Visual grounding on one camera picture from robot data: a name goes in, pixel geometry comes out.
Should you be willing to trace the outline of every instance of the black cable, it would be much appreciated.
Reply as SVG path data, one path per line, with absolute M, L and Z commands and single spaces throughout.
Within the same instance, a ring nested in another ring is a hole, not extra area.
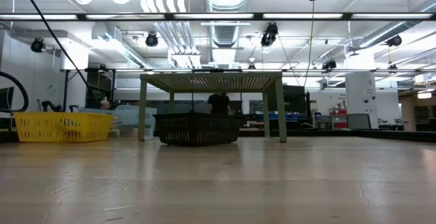
M 8 80 L 11 80 L 18 87 L 18 89 L 20 89 L 20 91 L 22 93 L 22 99 L 24 100 L 24 104 L 22 105 L 22 108 L 17 109 L 17 110 L 0 108 L 0 112 L 5 112 L 5 113 L 25 112 L 27 110 L 27 108 L 29 107 L 29 96 L 27 95 L 27 92 L 26 92 L 26 89 L 24 88 L 24 86 L 16 78 L 14 78 L 13 76 L 11 76 L 7 73 L 4 73 L 2 71 L 0 71 L 0 77 L 4 77 L 4 78 L 7 78 Z
M 98 99 L 95 96 L 92 88 L 89 86 L 88 82 L 85 80 L 83 74 L 80 72 L 80 70 L 78 69 L 78 67 L 76 66 L 76 64 L 73 62 L 73 60 L 71 59 L 71 57 L 69 57 L 67 51 L 64 49 L 64 47 L 62 46 L 61 42 L 59 41 L 59 39 L 56 37 L 55 33 L 53 33 L 53 30 L 51 29 L 50 25 L 48 24 L 46 18 L 44 17 L 44 15 L 42 14 L 41 10 L 38 8 L 38 6 L 36 5 L 34 0 L 30 0 L 30 2 L 32 3 L 33 7 L 35 8 L 35 10 L 38 12 L 38 14 L 41 16 L 42 21 L 44 22 L 44 24 L 46 25 L 48 31 L 50 32 L 51 36 L 53 36 L 54 40 L 56 41 L 56 43 L 59 45 L 59 47 L 61 48 L 63 54 L 67 57 L 67 59 L 71 62 L 71 64 L 73 64 L 74 68 L 76 69 L 76 71 L 78 72 L 79 76 L 82 78 L 84 84 L 87 86 L 87 88 L 89 89 L 89 91 L 91 92 L 91 94 L 93 95 L 93 98 L 95 100 L 95 103 L 98 105 Z

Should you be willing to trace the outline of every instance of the wooden floor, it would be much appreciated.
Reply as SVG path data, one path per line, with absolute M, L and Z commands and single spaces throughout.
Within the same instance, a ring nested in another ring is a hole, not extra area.
M 0 144 L 0 223 L 436 223 L 436 145 Z

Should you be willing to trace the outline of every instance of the computer screen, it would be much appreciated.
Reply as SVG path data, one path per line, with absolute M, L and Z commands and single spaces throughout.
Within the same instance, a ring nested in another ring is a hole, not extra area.
M 306 114 L 306 97 L 303 86 L 283 85 L 283 98 L 286 112 Z M 275 89 L 268 90 L 268 107 L 270 111 L 277 111 Z
M 0 89 L 0 108 L 12 108 L 12 98 L 14 97 L 14 87 Z

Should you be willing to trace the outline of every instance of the wire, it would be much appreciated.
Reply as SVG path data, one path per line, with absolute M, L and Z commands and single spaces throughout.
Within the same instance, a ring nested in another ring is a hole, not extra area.
M 283 49 L 283 51 L 284 51 L 284 53 L 285 53 L 286 60 L 287 60 L 287 62 L 289 63 L 289 68 L 291 69 L 292 74 L 294 75 L 295 80 L 297 80 L 297 84 L 300 86 L 300 82 L 298 81 L 297 75 L 295 75 L 294 69 L 292 68 L 292 65 L 291 65 L 291 61 L 290 61 L 289 58 L 287 57 L 286 50 L 285 50 L 285 46 L 283 46 L 283 42 L 281 41 L 280 35 L 279 35 L 278 33 L 277 33 L 277 37 L 279 38 L 279 41 L 280 41 L 280 44 L 281 44 L 281 48 Z
M 312 42 L 313 42 L 313 17 L 315 16 L 315 1 L 312 1 L 312 26 L 311 26 L 311 39 L 310 39 L 310 45 L 309 45 L 309 60 L 307 64 L 307 70 L 306 70 L 306 77 L 305 77 L 305 84 L 303 87 L 306 87 L 306 81 L 307 81 L 307 74 L 309 73 L 309 68 L 311 66 L 311 54 L 312 54 Z
M 89 89 L 89 91 L 91 92 L 96 104 L 99 104 L 97 97 L 95 96 L 93 90 L 91 89 L 91 87 L 89 86 L 87 80 L 85 80 L 82 72 L 78 69 L 77 65 L 75 64 L 75 62 L 73 62 L 73 60 L 71 59 L 71 57 L 69 57 L 69 54 L 67 53 L 67 51 L 65 50 L 65 48 L 62 46 L 61 42 L 59 41 L 59 39 L 57 38 L 57 36 L 55 35 L 55 33 L 53 32 L 52 28 L 50 27 L 50 25 L 48 24 L 46 18 L 44 17 L 44 15 L 42 14 L 41 10 L 38 8 L 38 6 L 36 5 L 34 0 L 30 0 L 30 2 L 32 3 L 33 7 L 35 8 L 35 10 L 38 12 L 38 14 L 41 16 L 42 21 L 44 22 L 44 24 L 46 25 L 48 31 L 50 32 L 51 36 L 53 36 L 54 40 L 56 41 L 57 45 L 60 47 L 60 49 L 62 50 L 63 54 L 67 57 L 68 61 L 71 62 L 71 64 L 74 66 L 74 68 L 76 69 L 77 73 L 79 74 L 79 76 L 82 78 L 84 84 L 87 86 L 87 88 Z

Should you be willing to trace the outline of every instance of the wooden table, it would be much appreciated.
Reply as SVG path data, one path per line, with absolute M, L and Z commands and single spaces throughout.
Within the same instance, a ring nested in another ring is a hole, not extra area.
M 268 92 L 274 90 L 279 113 L 279 140 L 286 142 L 285 105 L 281 72 L 141 74 L 138 139 L 144 141 L 147 85 L 170 94 L 170 112 L 174 112 L 175 93 L 262 93 L 265 137 L 270 137 Z

